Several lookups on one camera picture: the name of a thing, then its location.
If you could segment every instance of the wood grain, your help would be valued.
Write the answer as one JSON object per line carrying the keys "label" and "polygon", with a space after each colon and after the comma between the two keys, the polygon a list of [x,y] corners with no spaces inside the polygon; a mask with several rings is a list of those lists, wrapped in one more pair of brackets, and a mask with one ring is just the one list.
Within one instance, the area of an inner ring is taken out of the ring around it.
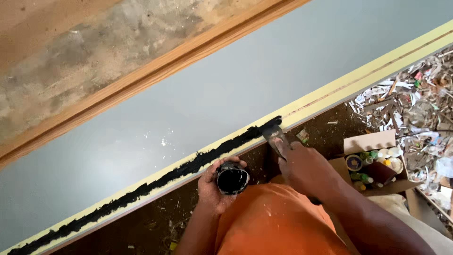
{"label": "wood grain", "polygon": [[263,0],[254,8],[219,23],[209,31],[158,57],[106,88],[45,119],[0,147],[0,170],[8,163],[63,135],[108,108],[216,52],[309,0]]}

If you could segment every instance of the dirty floor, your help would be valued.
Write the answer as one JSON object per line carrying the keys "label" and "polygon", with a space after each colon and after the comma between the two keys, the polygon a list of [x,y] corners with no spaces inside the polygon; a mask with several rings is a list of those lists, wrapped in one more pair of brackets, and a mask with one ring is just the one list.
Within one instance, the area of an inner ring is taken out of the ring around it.
{"label": "dirty floor", "polygon": [[[343,103],[293,128],[290,141],[305,128],[309,140],[327,159],[342,153],[343,138],[366,134],[365,124]],[[240,156],[248,163],[250,184],[265,183],[279,174],[267,144]],[[198,200],[198,179],[135,210],[107,226],[55,251],[53,254],[171,254],[172,241],[178,242]]]}

